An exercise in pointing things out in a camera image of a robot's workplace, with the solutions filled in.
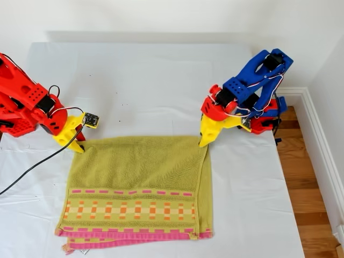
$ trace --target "circuit board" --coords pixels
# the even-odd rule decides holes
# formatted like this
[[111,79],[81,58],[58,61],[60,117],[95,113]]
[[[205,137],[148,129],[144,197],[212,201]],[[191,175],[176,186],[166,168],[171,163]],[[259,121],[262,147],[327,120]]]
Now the circuit board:
[[85,121],[85,126],[95,129],[98,126],[99,116],[96,116],[95,114],[91,114],[91,113],[85,113],[84,121]]

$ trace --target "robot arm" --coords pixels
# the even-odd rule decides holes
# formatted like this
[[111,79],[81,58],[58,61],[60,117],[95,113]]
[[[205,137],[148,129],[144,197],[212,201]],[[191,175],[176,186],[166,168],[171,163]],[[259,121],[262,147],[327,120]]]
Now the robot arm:
[[[35,83],[8,56],[0,53],[1,132],[19,137],[34,131],[40,124],[56,137],[63,133],[68,118],[67,110],[61,108],[64,107],[58,97]],[[84,139],[82,133],[77,139]]]
[[[201,107],[203,115],[208,119],[201,120],[200,146],[215,140],[220,130],[229,128],[228,125],[241,126],[257,134],[270,128],[264,126],[268,124],[267,120],[272,120],[286,110],[283,97],[276,101],[271,99],[292,63],[293,60],[279,49],[273,49],[271,53],[263,50],[248,61],[236,77],[225,82],[222,88],[212,86],[210,95]],[[259,88],[262,88],[261,96],[255,94]]]

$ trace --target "green towel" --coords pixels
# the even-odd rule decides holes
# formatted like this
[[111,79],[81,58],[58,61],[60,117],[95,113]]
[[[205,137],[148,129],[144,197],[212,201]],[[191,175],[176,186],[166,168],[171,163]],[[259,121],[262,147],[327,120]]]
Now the green towel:
[[198,137],[82,142],[55,234],[64,249],[212,236],[211,166]]

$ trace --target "white baseboard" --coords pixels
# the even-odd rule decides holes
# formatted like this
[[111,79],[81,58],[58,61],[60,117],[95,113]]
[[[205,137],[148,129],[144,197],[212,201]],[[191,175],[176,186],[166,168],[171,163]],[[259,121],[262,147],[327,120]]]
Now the white baseboard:
[[325,203],[332,233],[344,244],[344,187],[307,88],[279,88],[295,108],[307,152],[313,164],[319,189]]

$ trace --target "white sheet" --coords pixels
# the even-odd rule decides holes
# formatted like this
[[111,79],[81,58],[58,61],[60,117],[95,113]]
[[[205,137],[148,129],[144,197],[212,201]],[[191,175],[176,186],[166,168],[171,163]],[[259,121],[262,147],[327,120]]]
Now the white sheet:
[[[63,105],[101,117],[98,129],[83,131],[87,139],[198,135],[209,87],[250,58],[241,45],[36,43],[27,72],[46,88],[60,86]],[[41,127],[18,139],[4,135],[0,189],[59,148]],[[212,239],[90,250],[87,257],[304,257],[272,133],[224,130],[210,152]],[[1,257],[65,256],[65,238],[53,232],[72,157],[63,151],[0,197]]]

